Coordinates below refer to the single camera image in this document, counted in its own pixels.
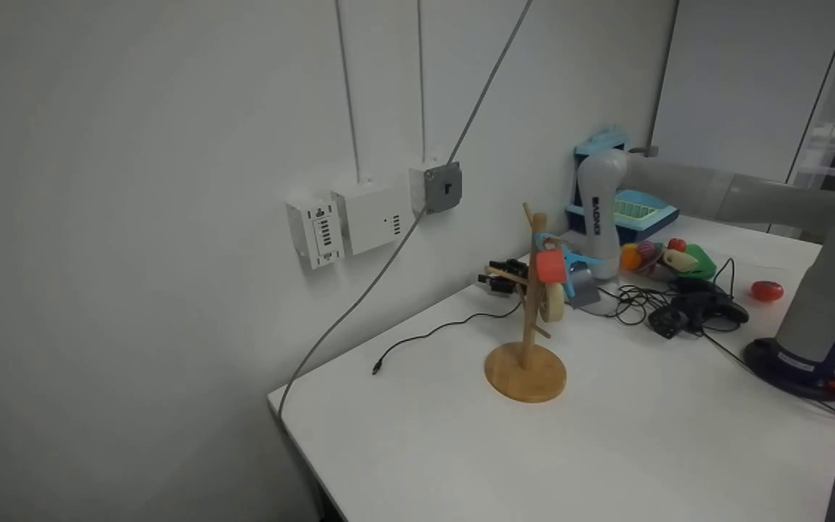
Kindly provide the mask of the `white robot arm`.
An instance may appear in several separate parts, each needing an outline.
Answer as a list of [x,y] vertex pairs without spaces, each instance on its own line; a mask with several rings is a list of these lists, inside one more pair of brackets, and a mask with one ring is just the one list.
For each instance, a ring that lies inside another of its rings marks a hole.
[[773,336],[743,349],[744,367],[798,397],[835,400],[835,193],[773,185],[752,174],[630,156],[623,182],[720,223],[779,223],[821,235]]

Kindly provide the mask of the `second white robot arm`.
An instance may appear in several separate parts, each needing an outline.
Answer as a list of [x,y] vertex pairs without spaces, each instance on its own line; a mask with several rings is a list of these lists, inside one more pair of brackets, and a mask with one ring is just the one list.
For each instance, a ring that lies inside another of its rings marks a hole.
[[617,149],[592,155],[578,174],[586,209],[586,239],[592,256],[598,258],[595,277],[600,283],[614,278],[620,267],[614,197],[623,177],[626,155]]

